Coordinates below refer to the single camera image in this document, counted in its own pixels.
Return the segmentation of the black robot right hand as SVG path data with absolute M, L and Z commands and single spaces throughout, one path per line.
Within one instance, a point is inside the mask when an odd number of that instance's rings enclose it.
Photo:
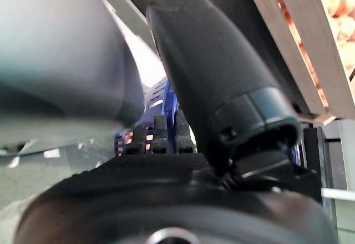
M 198 153 L 132 140 L 39 195 L 14 242 L 337 243 L 318 174 L 286 156 L 295 111 L 243 34 L 209 0 L 155 0 L 146 15 Z

